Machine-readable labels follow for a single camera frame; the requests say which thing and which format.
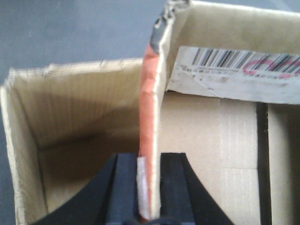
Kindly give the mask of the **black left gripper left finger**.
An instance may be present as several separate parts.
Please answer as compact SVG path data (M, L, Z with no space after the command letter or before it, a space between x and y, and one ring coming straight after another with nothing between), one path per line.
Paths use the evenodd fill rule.
M74 197L37 225L125 225L137 219L137 155L112 155Z

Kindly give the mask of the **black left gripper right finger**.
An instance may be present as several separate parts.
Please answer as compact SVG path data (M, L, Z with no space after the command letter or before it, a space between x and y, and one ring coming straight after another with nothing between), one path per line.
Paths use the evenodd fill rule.
M161 154L161 217L168 225L232 225L192 169L185 153Z

